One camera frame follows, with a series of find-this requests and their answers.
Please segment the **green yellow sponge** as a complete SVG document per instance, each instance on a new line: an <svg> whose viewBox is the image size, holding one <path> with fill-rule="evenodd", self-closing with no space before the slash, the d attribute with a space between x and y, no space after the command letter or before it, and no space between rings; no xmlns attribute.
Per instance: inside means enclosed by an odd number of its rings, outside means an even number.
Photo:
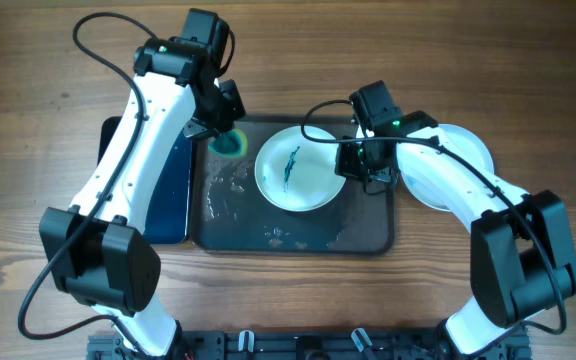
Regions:
<svg viewBox="0 0 576 360"><path fill-rule="evenodd" d="M213 153L226 158L239 158L247 154L248 140L239 128L234 128L214 138L208 148Z"/></svg>

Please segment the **white plate blue streak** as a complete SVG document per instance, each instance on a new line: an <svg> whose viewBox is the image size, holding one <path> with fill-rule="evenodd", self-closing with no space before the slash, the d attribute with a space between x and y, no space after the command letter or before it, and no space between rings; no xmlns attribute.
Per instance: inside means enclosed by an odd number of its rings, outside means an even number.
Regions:
<svg viewBox="0 0 576 360"><path fill-rule="evenodd" d="M259 150L254 178L272 205L306 212L332 201L346 179L335 173L338 145L329 132L294 126L271 136Z"/></svg>

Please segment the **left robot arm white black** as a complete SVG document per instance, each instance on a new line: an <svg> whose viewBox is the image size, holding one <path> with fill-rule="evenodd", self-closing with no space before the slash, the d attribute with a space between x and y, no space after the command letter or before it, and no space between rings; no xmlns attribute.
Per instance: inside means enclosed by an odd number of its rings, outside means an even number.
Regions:
<svg viewBox="0 0 576 360"><path fill-rule="evenodd" d="M181 139L219 137L245 111L225 80L232 35L151 38L126 80L131 92L94 174L65 210L49 208L39 225L47 257L42 279L92 308L141 359L188 359L179 322L156 294L161 261L146 238L162 204L161 183Z"/></svg>

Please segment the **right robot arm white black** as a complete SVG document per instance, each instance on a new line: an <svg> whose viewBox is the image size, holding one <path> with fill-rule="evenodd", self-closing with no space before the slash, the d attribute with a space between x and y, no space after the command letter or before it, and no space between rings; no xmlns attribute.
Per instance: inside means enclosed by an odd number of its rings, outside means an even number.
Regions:
<svg viewBox="0 0 576 360"><path fill-rule="evenodd" d="M470 234L471 299L440 327L448 353L474 359L520 329L566 330L576 295L576 252L567 209L549 190L531 194L498 177L472 132L424 112L353 118L343 158L370 174L395 168L425 205L453 213Z"/></svg>

